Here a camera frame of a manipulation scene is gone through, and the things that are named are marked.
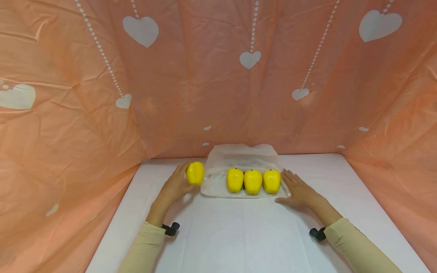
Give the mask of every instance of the beige sleeve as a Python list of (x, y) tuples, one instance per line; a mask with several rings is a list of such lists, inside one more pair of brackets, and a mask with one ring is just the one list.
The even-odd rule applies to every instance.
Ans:
[(377, 246), (345, 218), (327, 227), (325, 235), (355, 273), (402, 273)]
[(164, 234), (163, 228), (144, 222), (123, 259), (118, 273), (152, 272), (156, 256), (164, 242)]

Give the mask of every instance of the yellow bell pepper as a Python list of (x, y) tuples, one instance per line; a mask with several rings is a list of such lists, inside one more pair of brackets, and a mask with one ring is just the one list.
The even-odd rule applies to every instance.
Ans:
[(248, 194), (258, 194), (263, 183), (260, 171), (252, 169), (244, 173), (244, 187)]
[(201, 162), (191, 163), (185, 174), (187, 175), (187, 180), (190, 184), (196, 184), (200, 186), (203, 182), (203, 164)]
[(238, 193), (243, 187), (244, 174), (242, 170), (237, 168), (231, 168), (228, 170), (228, 175), (226, 176), (226, 185), (231, 193)]
[(281, 186), (281, 173), (275, 169), (265, 171), (263, 174), (263, 187), (268, 194), (275, 194)]

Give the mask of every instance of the person's left hand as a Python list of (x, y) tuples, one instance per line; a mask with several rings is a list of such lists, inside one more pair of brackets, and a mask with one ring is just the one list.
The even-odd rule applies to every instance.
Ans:
[(190, 185), (188, 181), (184, 179), (185, 172), (190, 164), (191, 162), (185, 162), (178, 165), (173, 174), (164, 183), (158, 197), (156, 198), (156, 200), (161, 203), (161, 206), (169, 207), (179, 198), (197, 187), (196, 185)]

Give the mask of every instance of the wrinkled fabric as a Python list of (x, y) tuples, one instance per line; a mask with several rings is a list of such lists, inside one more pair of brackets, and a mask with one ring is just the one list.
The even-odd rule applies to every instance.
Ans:
[(436, 10), (0, 1), (0, 271), (83, 272), (144, 159), (267, 143), (342, 153), (437, 272)]

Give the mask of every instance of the dotted line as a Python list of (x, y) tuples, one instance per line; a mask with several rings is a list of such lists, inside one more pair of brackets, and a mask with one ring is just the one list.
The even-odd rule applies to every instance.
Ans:
[(135, 0), (131, 0), (131, 2), (134, 9), (135, 17), (139, 18), (138, 11), (136, 10)]
[(391, 3), (393, 3), (395, 0), (389, 0), (387, 5), (385, 6), (385, 9), (382, 10), (383, 14), (388, 11), (388, 8), (391, 7)]
[(329, 17), (329, 20), (328, 20), (328, 24), (326, 25), (325, 32), (323, 33), (322, 40), (320, 41), (319, 47), (317, 48), (317, 51), (314, 54), (314, 58), (312, 59), (312, 63), (309, 66), (308, 72), (307, 72), (305, 79), (302, 83), (301, 89), (305, 87), (306, 81), (308, 80), (308, 76), (310, 75), (312, 67), (314, 66), (314, 64), (316, 62), (317, 56), (319, 55), (319, 52), (320, 52), (320, 49), (322, 48), (323, 41), (325, 40), (326, 34), (328, 33), (329, 26), (331, 25), (332, 18), (334, 18), (334, 13), (335, 13), (335, 10), (337, 9), (339, 3), (340, 3), (340, 0), (337, 0), (337, 2), (335, 3), (334, 9), (332, 10), (331, 16)]
[(254, 14), (253, 14), (253, 24), (252, 24), (252, 41), (250, 42), (250, 53), (253, 52), (253, 45), (255, 44), (255, 26), (257, 25), (258, 4), (259, 4), (258, 1), (255, 1), (255, 8), (253, 9)]
[(94, 29), (91, 27), (91, 23), (90, 23), (90, 20), (88, 19), (88, 16), (85, 14), (85, 11), (83, 10), (82, 5), (79, 3), (79, 0), (74, 0), (74, 1), (76, 2), (76, 6), (79, 8), (79, 11), (82, 13), (82, 17), (85, 20), (85, 23), (87, 24), (88, 30), (91, 32), (91, 35), (93, 36), (93, 39), (96, 42), (97, 48), (99, 49), (99, 51), (102, 55), (102, 58), (103, 58), (104, 62), (106, 63), (106, 67), (107, 67), (109, 73), (111, 74), (112, 79), (114, 80), (114, 84), (118, 90), (118, 93), (120, 93), (120, 96), (122, 98), (124, 98), (125, 96), (123, 95), (121, 88), (118, 85), (117, 79), (115, 78), (114, 71), (112, 70), (112, 67), (109, 64), (109, 61), (108, 61), (108, 58), (106, 57), (105, 52), (103, 52), (102, 46), (101, 46), (101, 44), (96, 36), (96, 33), (94, 32)]

